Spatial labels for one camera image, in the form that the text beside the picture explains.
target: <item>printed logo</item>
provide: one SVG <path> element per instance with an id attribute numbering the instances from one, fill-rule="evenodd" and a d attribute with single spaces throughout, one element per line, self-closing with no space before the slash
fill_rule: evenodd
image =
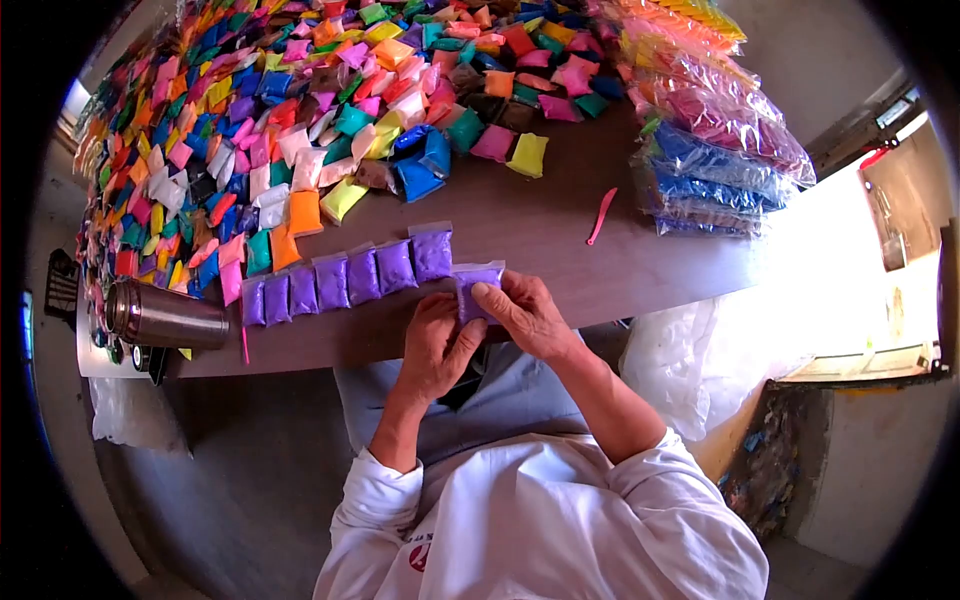
<path id="1" fill-rule="evenodd" d="M 410 551 L 410 566 L 422 573 L 426 569 L 428 554 L 430 554 L 430 542 L 420 544 Z"/>

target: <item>wall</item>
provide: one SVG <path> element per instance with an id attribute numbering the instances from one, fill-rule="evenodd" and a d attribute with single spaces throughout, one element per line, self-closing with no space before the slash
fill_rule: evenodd
<path id="1" fill-rule="evenodd" d="M 93 92 L 100 85 L 100 80 L 107 74 L 107 70 L 123 56 L 127 47 L 144 31 L 152 31 L 169 14 L 173 14 L 176 6 L 177 0 L 141 0 L 104 46 L 100 56 L 94 57 L 81 72 L 78 79 L 87 91 Z"/>
<path id="2" fill-rule="evenodd" d="M 69 325 L 43 315 L 47 260 L 63 248 L 73 255 L 85 192 L 61 170 L 69 154 L 52 145 L 36 195 L 26 252 L 25 285 L 34 293 L 36 397 L 64 484 L 91 535 L 128 585 L 147 576 L 113 511 L 93 453 L 82 405 L 76 341 Z"/>
<path id="3" fill-rule="evenodd" d="M 763 80 L 801 144 L 876 93 L 900 68 L 857 0 L 718 0 L 749 42 L 737 61 Z"/>
<path id="4" fill-rule="evenodd" d="M 900 391 L 835 392 L 823 476 L 797 542 L 875 566 L 920 493 L 956 390 L 954 377 Z"/>

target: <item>bundle of packaged bags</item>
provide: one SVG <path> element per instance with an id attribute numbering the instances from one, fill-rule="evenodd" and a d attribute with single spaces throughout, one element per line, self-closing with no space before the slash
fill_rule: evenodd
<path id="1" fill-rule="evenodd" d="M 732 58 L 742 32 L 698 0 L 591 5 L 601 37 L 618 42 L 617 70 L 644 126 L 631 157 L 640 210 L 661 235 L 763 236 L 766 216 L 816 173 L 759 76 Z"/>

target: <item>lap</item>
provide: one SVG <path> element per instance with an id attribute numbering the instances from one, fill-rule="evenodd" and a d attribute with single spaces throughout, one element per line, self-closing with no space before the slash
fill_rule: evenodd
<path id="1" fill-rule="evenodd" d="M 434 402 L 420 422 L 417 453 L 430 465 L 457 452 L 524 433 L 587 433 L 580 410 L 546 363 L 515 344 L 487 347 L 473 396 L 456 411 Z M 335 369 L 350 444 L 370 443 L 402 361 Z"/>

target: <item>purple powder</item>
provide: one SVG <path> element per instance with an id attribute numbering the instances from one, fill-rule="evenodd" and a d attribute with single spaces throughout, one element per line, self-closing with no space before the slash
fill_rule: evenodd
<path id="1" fill-rule="evenodd" d="M 380 268 L 380 293 L 392 294 L 408 287 L 418 287 L 410 264 L 410 240 L 390 242 L 376 249 Z"/>
<path id="2" fill-rule="evenodd" d="M 300 267 L 290 272 L 290 316 L 316 315 L 320 313 L 317 305 L 317 286 L 313 281 L 313 269 Z"/>
<path id="3" fill-rule="evenodd" d="M 267 326 L 290 323 L 290 276 L 270 276 L 263 282 L 263 309 Z"/>
<path id="4" fill-rule="evenodd" d="M 497 320 L 476 303 L 470 294 L 474 283 L 489 283 L 500 287 L 500 278 L 503 276 L 504 262 L 494 260 L 486 264 L 466 263 L 453 265 L 450 270 L 457 282 L 457 313 L 460 325 L 466 325 L 474 319 L 487 319 L 489 324 L 497 324 Z"/>
<path id="5" fill-rule="evenodd" d="M 263 320 L 263 279 L 244 279 L 243 326 L 265 325 Z"/>
<path id="6" fill-rule="evenodd" d="M 320 310 L 326 312 L 337 308 L 350 308 L 347 294 L 347 255 L 339 254 L 315 260 L 313 271 L 317 277 Z"/>
<path id="7" fill-rule="evenodd" d="M 347 288 L 350 290 L 351 306 L 383 297 L 376 281 L 375 252 L 370 244 L 347 257 Z"/>
<path id="8" fill-rule="evenodd" d="M 413 236 L 417 282 L 424 283 L 450 276 L 450 265 L 453 264 L 451 235 L 453 231 L 425 231 Z"/>

